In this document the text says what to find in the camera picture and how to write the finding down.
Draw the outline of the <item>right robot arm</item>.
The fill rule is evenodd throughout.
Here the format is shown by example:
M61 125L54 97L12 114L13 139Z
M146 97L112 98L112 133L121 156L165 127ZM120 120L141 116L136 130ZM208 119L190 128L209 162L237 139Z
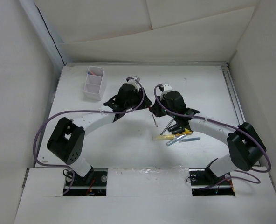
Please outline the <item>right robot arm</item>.
M244 122L232 126L202 115L198 110L186 107L182 95L173 89L164 90L159 84L161 96L155 97L151 107L156 117L173 117L176 124L193 132L208 135L228 147L228 154L210 162L204 171L205 180L214 184L226 173L236 169L249 171L262 158L267 158L266 148L253 126Z

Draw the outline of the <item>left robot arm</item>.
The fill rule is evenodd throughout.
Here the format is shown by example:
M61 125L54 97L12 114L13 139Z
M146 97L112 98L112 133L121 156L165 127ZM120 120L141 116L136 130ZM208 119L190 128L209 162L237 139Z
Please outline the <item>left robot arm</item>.
M88 185L93 178L93 167L81 156L85 136L119 120L127 111L147 109L151 105L144 89L133 79L129 80L99 110L90 110L77 119L59 119L47 142L47 149L74 170L82 185Z

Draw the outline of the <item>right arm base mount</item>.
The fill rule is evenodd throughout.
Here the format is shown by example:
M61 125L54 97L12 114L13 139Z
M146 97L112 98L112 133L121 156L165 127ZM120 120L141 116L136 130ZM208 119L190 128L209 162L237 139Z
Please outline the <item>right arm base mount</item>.
M193 196L234 196L234 187L230 179L230 173L217 177L210 166L215 162L213 160L205 168L189 169L189 176L186 182L191 184Z

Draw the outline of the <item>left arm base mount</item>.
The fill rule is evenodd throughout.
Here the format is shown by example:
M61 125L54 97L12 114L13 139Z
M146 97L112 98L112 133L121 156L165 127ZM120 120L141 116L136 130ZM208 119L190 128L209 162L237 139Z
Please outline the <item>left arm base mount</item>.
M84 180L78 174L75 174L72 182L72 172L63 170L65 184L63 187L63 196L106 196L108 169L97 168L88 181Z

